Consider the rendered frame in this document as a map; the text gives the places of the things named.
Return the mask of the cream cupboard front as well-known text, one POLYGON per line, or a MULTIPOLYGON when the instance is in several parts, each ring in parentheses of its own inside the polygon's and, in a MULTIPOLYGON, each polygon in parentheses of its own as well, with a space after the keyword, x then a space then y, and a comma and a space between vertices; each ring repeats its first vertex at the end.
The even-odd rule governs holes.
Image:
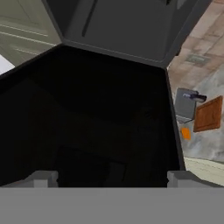
POLYGON ((184 157, 185 168, 198 178, 224 186, 224 164, 210 160, 184 157))

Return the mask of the brown wooden cutting board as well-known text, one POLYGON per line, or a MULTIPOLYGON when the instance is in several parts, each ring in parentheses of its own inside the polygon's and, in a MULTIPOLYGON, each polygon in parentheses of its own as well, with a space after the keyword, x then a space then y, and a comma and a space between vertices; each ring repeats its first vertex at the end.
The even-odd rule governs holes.
POLYGON ((196 108, 194 132, 215 130, 221 126, 223 96, 220 95, 196 108))

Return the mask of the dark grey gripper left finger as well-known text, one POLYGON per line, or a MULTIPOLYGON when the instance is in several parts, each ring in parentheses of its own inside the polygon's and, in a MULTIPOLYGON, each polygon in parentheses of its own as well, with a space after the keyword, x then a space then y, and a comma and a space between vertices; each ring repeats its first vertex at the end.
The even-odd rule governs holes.
POLYGON ((54 188, 58 186, 56 171, 35 171, 25 179, 4 185, 3 188, 54 188))

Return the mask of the orange cheese wedge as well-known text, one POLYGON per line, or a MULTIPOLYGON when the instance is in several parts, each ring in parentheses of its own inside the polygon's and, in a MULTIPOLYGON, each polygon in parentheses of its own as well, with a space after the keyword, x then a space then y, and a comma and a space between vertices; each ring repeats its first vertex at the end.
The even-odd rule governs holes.
POLYGON ((188 128, 182 128, 181 135, 184 139, 190 140, 191 139, 191 131, 188 128))

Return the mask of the black microwave door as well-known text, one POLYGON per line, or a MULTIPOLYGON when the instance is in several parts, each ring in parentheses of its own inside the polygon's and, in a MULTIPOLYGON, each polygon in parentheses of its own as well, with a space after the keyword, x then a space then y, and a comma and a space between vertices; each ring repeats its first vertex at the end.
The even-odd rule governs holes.
POLYGON ((166 69, 58 45, 0 75, 0 186, 165 187, 185 168, 166 69))

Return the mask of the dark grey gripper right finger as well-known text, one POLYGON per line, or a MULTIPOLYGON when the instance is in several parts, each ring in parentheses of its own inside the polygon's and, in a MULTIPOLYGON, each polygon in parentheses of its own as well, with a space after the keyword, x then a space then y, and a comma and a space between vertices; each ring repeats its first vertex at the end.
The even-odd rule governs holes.
POLYGON ((221 185, 198 178, 190 171, 168 171, 167 178, 170 188, 221 188, 221 185))

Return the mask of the pale cupboard run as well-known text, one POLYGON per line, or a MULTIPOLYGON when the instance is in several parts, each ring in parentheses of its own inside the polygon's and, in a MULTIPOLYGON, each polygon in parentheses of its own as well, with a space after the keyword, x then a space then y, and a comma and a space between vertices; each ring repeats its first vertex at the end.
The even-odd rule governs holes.
POLYGON ((12 65, 60 43, 43 0, 0 0, 0 54, 12 65))

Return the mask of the grey wall socket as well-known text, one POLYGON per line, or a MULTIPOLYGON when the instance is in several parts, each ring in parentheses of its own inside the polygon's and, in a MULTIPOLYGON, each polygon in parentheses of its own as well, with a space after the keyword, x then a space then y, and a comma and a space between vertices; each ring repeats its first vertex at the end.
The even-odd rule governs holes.
POLYGON ((203 55, 189 54, 186 58, 187 62, 191 62, 198 65, 205 65, 210 59, 203 55))

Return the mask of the black and grey microwave oven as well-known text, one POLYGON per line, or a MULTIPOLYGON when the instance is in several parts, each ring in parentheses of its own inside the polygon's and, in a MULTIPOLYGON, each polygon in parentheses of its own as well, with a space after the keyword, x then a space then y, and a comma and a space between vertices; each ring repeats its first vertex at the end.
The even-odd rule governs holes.
POLYGON ((203 0, 43 1, 59 45, 166 71, 206 7, 203 0))

